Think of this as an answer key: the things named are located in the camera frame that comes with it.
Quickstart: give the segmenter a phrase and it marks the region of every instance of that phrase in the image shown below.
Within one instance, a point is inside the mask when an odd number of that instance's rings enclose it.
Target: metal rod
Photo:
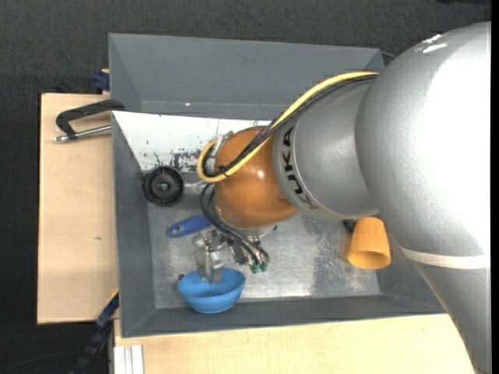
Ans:
[[[95,129],[88,129],[88,130],[83,130],[82,132],[77,132],[75,133],[75,137],[79,139],[80,137],[85,137],[85,136],[91,136],[96,133],[101,133],[101,132],[106,132],[108,130],[111,130],[111,125],[106,125],[106,126],[101,126]],[[68,141],[69,136],[57,136],[54,138],[55,141]]]

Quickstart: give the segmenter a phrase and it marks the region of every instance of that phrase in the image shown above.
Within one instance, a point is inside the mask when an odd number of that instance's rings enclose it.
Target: orange cup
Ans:
[[[359,219],[352,234],[348,261],[361,269],[383,269],[391,262],[384,223],[376,217]]]

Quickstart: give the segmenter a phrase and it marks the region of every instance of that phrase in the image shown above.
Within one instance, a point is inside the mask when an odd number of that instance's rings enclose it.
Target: gray robot arm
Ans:
[[[313,103],[274,142],[282,192],[303,213],[383,218],[487,373],[490,49],[490,23],[432,37]]]

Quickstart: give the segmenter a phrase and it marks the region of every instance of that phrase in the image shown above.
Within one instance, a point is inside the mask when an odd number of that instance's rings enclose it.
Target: blue bowl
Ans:
[[[178,283],[180,295],[199,313],[229,310],[241,296],[246,278],[238,270],[224,268],[221,282],[210,284],[197,271],[187,274]]]

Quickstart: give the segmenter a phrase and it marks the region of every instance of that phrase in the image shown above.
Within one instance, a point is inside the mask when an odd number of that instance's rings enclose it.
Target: yellow cable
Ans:
[[[276,120],[270,129],[273,129],[275,126],[277,126],[280,122],[284,121],[287,117],[293,114],[298,108],[300,108],[304,103],[306,103],[311,97],[314,95],[318,94],[322,90],[333,86],[336,83],[343,82],[345,80],[351,80],[355,79],[361,76],[368,76],[368,75],[377,75],[377,72],[350,72],[350,73],[343,73],[341,75],[333,76],[332,78],[326,79],[325,81],[317,84],[316,86],[312,87],[311,89],[308,89],[300,98],[298,98],[294,103],[292,103],[286,110],[282,113],[282,115]],[[203,149],[203,151],[200,154],[199,160],[197,161],[197,174],[200,177],[201,180],[207,183],[216,183],[219,182],[228,176],[231,176],[235,174],[242,166],[244,166],[251,158],[255,156],[255,154],[260,151],[260,149],[265,145],[265,143],[269,139],[264,140],[259,146],[257,146],[254,150],[252,150],[248,155],[246,155],[240,162],[235,164],[232,168],[228,169],[224,174],[220,174],[214,177],[208,177],[204,174],[204,168],[203,168],[203,160],[210,148],[216,143],[216,139],[211,140],[207,146]]]

